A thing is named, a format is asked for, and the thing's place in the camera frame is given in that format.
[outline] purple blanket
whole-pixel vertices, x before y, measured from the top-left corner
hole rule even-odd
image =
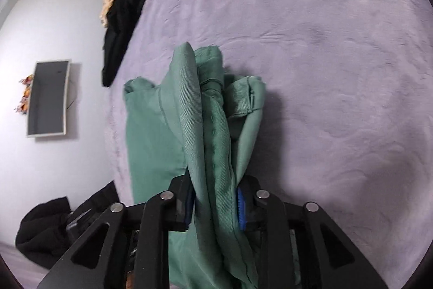
[[[433,239],[433,9],[428,0],[146,0],[113,86],[107,145],[131,204],[124,83],[173,49],[218,45],[267,101],[249,173],[318,202],[383,276],[409,279]]]

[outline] green garment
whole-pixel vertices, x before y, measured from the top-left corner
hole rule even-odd
[[[185,233],[170,233],[170,281],[188,289],[256,288],[254,253],[237,219],[235,189],[257,137],[265,84],[224,74],[218,47],[175,49],[159,86],[125,84],[134,201],[146,202],[188,167],[196,192]]]

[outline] green fabric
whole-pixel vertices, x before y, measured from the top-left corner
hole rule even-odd
[[[181,288],[256,288],[255,258],[239,229],[235,189],[251,157],[265,98],[259,77],[224,74],[218,47],[176,48],[163,82],[125,84],[134,201],[166,190],[188,167],[190,228],[170,233],[170,281]]]

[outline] silver screw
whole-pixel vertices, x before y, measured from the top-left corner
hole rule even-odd
[[[315,202],[308,202],[305,205],[305,208],[310,212],[317,212],[319,210],[319,205],[316,204]]]
[[[255,193],[258,198],[268,198],[269,197],[269,191],[266,190],[259,190]]]
[[[171,191],[163,191],[159,196],[163,200],[171,200],[174,197],[175,194],[173,194]]]
[[[119,202],[112,204],[110,207],[111,212],[114,212],[114,213],[120,212],[120,211],[122,211],[122,209],[123,209],[123,204],[121,204]]]

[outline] wall-mounted television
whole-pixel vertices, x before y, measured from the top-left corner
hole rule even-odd
[[[66,134],[70,60],[37,62],[27,112],[27,137]]]

